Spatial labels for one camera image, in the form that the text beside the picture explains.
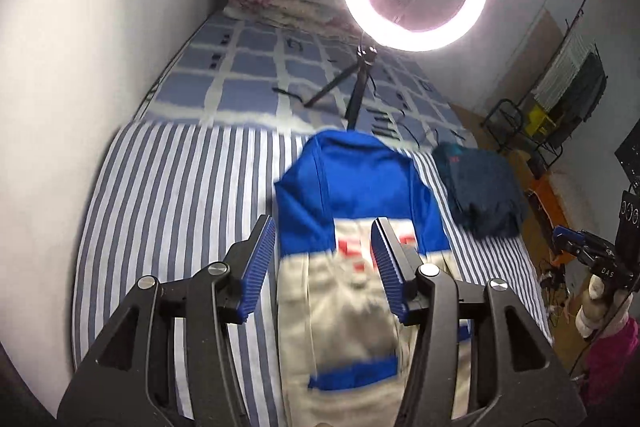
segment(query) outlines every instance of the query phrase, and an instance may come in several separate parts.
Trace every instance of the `striped fabric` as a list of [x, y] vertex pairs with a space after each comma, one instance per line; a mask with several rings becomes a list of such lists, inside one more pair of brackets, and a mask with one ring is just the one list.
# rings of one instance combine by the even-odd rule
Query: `striped fabric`
[[[74, 362], [82, 360], [134, 282], [190, 277], [249, 236], [260, 214], [273, 214], [273, 182], [297, 158], [305, 136], [256, 128], [134, 122], [114, 138], [90, 202], [76, 268], [72, 316]], [[534, 268], [521, 238], [478, 242], [453, 224], [435, 164], [410, 152], [438, 200], [462, 277], [505, 279], [548, 338]], [[232, 352], [254, 426], [285, 425], [276, 349], [278, 253], [254, 314], [230, 327]], [[191, 417], [184, 328], [175, 327], [182, 413]]]

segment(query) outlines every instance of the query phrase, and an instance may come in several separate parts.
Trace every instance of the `bed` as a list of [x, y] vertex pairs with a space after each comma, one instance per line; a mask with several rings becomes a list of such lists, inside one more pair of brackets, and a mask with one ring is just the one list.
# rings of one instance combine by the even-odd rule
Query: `bed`
[[[211, 17], [170, 64], [136, 118], [115, 136], [100, 170], [76, 266], [74, 363], [142, 275], [183, 279], [248, 237], [260, 214], [277, 213], [273, 183], [320, 128], [344, 128], [349, 90], [318, 110], [271, 87], [303, 96], [351, 60], [338, 41], [220, 15]], [[358, 129], [373, 132], [373, 109], [395, 134], [382, 137], [409, 155], [436, 196], [452, 252], [466, 281], [505, 279], [551, 340], [534, 268], [522, 238], [476, 241], [452, 220], [428, 150], [438, 140], [474, 146], [446, 100], [409, 57], [381, 50]], [[232, 327], [232, 350], [252, 425], [285, 425], [275, 331], [278, 253], [255, 314]], [[184, 328], [175, 324], [180, 411], [191, 416]]]

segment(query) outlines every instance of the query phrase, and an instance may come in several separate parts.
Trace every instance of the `dark teal garment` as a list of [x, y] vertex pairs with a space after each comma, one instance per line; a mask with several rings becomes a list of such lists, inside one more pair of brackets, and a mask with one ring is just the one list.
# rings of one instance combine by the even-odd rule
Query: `dark teal garment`
[[505, 158], [442, 143], [433, 150], [433, 159], [457, 225], [476, 239], [520, 234], [529, 206]]

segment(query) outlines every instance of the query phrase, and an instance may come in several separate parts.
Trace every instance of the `ribbed blue pad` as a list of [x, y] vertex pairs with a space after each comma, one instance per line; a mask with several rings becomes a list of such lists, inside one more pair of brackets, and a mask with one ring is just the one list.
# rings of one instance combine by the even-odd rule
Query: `ribbed blue pad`
[[378, 272], [380, 273], [380, 279], [382, 279], [382, 285], [385, 287], [389, 309], [398, 317], [401, 323], [404, 323], [408, 312], [406, 304], [404, 304], [402, 291], [404, 282], [400, 277], [396, 261], [388, 249], [380, 229], [375, 223], [373, 223], [371, 227], [371, 249], [378, 264]]
[[255, 245], [247, 270], [242, 279], [242, 302], [238, 308], [238, 315], [244, 323], [255, 310], [260, 297], [260, 290], [264, 276], [273, 258], [273, 248], [276, 243], [276, 226], [270, 217], [262, 230], [262, 235]]

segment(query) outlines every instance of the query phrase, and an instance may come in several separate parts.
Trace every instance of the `metal screw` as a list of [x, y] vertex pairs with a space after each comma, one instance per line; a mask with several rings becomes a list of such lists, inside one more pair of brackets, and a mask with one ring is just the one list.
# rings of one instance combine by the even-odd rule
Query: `metal screw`
[[209, 267], [207, 268], [207, 271], [211, 275], [222, 275], [228, 269], [229, 267], [226, 264], [220, 263], [220, 261], [218, 261], [217, 263], [210, 264]]
[[425, 277], [436, 277], [438, 273], [440, 273], [440, 268], [431, 263], [426, 263], [418, 268], [420, 273]]
[[509, 288], [506, 281], [503, 281], [502, 279], [491, 279], [489, 281], [489, 286], [498, 292], [504, 292]]
[[156, 280], [150, 275], [145, 275], [138, 279], [138, 288], [141, 290], [148, 290], [149, 288], [153, 288], [156, 285]]

